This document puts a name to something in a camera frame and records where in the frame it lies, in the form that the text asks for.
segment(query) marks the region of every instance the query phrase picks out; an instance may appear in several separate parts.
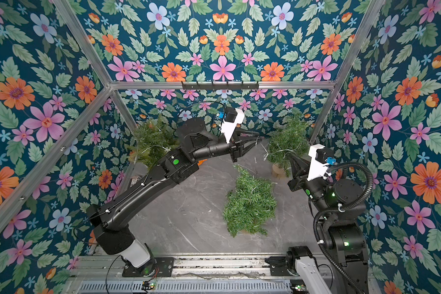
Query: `black cable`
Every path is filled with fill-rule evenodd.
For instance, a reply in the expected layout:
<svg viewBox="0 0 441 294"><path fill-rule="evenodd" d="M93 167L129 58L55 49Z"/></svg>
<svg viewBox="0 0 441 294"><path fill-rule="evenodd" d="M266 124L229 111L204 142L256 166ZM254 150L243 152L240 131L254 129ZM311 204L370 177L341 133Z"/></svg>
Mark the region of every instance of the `black cable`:
<svg viewBox="0 0 441 294"><path fill-rule="evenodd" d="M331 286L333 285L333 271L331 270L331 267L328 265L328 264L325 264L325 263L322 263L321 265L319 265L317 268L319 268L319 267L321 267L322 265L324 265L324 266L326 266L326 267L328 267L329 269L330 269L330 272L331 272L331 283L330 283L330 289L331 289Z"/></svg>
<svg viewBox="0 0 441 294"><path fill-rule="evenodd" d="M111 270L111 267L113 266L114 262L116 261L116 259L119 258L119 256L117 256L116 258L114 258L114 260L112 261L111 265L109 266L109 268L107 269L107 273L106 273L106 279L104 281L104 284L106 286L106 292L107 294L109 294L109 291L107 290L107 276L109 275L109 271Z"/></svg>

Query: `plant pot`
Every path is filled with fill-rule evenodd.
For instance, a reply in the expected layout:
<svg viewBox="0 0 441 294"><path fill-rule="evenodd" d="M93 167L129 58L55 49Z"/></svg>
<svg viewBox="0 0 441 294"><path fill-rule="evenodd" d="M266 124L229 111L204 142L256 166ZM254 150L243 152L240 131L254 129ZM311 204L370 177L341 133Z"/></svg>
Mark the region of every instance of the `plant pot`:
<svg viewBox="0 0 441 294"><path fill-rule="evenodd" d="M280 168L278 165L273 164L273 177L277 179L286 179L286 171L283 168Z"/></svg>

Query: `floral wallpaper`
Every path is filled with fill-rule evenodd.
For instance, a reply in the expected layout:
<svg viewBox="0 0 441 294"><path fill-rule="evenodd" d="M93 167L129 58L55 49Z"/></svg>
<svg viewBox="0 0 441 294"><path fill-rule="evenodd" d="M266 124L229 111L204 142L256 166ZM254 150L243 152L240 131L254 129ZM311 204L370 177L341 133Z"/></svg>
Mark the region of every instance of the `floral wallpaper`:
<svg viewBox="0 0 441 294"><path fill-rule="evenodd" d="M369 1L83 1L113 80L334 79ZM355 68L360 69L360 61Z"/></svg>
<svg viewBox="0 0 441 294"><path fill-rule="evenodd" d="M320 142L373 173L358 223L383 293L441 293L441 0L384 7L358 58Z"/></svg>
<svg viewBox="0 0 441 294"><path fill-rule="evenodd" d="M110 99L0 234L0 293L59 294L96 242L85 215L115 197L130 131Z"/></svg>
<svg viewBox="0 0 441 294"><path fill-rule="evenodd" d="M0 204L100 88L51 3L0 1Z"/></svg>

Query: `aluminum frame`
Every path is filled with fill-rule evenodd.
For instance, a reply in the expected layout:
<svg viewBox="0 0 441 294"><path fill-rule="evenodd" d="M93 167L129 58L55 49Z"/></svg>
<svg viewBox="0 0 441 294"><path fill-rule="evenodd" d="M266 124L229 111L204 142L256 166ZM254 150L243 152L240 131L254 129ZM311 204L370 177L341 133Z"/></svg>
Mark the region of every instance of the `aluminum frame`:
<svg viewBox="0 0 441 294"><path fill-rule="evenodd" d="M359 51L361 50L365 39L369 35L370 29L373 26L376 18L379 16L380 9L385 2L386 0L371 0L371 2L369 3L368 9L366 10L363 19L359 24L358 30L354 37L354 41L349 48L345 60L341 64L340 70L338 71L338 75L335 80L335 88L329 93L327 100L322 107L322 111L320 111L320 114L317 117L317 121L315 121L314 131L312 132L309 141L311 145L315 144L315 139L322 129L322 126L327 121L328 113L333 107L333 103L340 93L341 88L345 83L346 77L348 76L348 73L351 70L354 61L358 57Z"/></svg>

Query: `potted plant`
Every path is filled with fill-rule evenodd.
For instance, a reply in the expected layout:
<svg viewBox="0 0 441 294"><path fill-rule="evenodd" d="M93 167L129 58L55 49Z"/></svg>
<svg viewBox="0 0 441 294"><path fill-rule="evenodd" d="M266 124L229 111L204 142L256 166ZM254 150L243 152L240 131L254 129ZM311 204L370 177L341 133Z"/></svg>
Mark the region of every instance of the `potted plant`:
<svg viewBox="0 0 441 294"><path fill-rule="evenodd" d="M178 146L173 131L161 120L148 119L137 126L133 133L135 146L127 145L132 150L130 160L142 162L152 167L162 156Z"/></svg>
<svg viewBox="0 0 441 294"><path fill-rule="evenodd" d="M261 226L266 220L275 216L276 200L272 193L273 184L270 180L254 178L238 165L235 167L240 175L235 182L235 189L227 194L223 214L228 232L232 237L240 231L267 235L267 231Z"/></svg>
<svg viewBox="0 0 441 294"><path fill-rule="evenodd" d="M299 114L289 118L284 128L278 129L269 140L267 159L273 164L273 176L281 178L290 175L289 155L301 157L309 150L306 132L309 123Z"/></svg>

